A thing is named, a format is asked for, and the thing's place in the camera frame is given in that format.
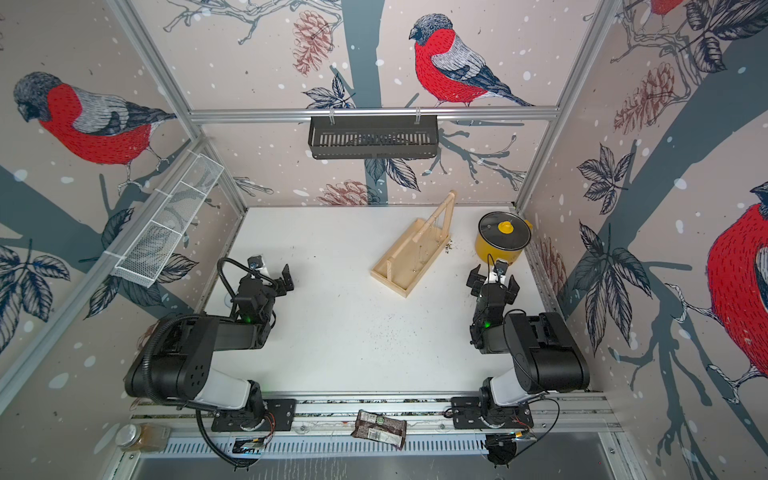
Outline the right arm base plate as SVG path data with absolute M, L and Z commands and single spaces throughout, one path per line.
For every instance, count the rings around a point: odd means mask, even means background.
M 479 397 L 453 397 L 443 417 L 457 430 L 522 429 L 531 430 L 534 422 L 527 404 L 497 406 Z

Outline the wooden jewelry display stand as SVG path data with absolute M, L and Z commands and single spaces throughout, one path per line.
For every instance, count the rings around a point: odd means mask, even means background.
M 407 298 L 451 240 L 457 192 L 451 190 L 428 219 L 417 218 L 370 270 L 370 275 Z

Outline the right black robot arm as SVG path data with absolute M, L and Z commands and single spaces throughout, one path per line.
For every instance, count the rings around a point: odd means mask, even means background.
M 476 299 L 470 344 L 482 354 L 507 354 L 512 360 L 509 371 L 486 378 L 479 389 L 479 416 L 492 427 L 520 425 L 520 408 L 538 396 L 590 385 L 587 362 L 562 316 L 512 307 L 520 287 L 507 269 L 504 261 L 486 275 L 475 267 L 466 281 Z

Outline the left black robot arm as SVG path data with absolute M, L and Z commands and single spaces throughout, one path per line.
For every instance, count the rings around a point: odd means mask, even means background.
M 231 301 L 229 314 L 170 315 L 158 321 L 126 374 L 125 391 L 157 405 L 258 424 L 269 415 L 260 385 L 214 369 L 213 356 L 265 346 L 277 321 L 276 299 L 294 290 L 290 266 L 273 278 L 260 256 L 246 264 L 222 257 L 216 270 Z

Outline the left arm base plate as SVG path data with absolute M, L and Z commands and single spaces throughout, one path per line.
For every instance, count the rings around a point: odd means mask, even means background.
M 291 430 L 295 410 L 295 399 L 266 399 L 254 408 L 220 411 L 211 429 L 216 433 L 287 432 Z

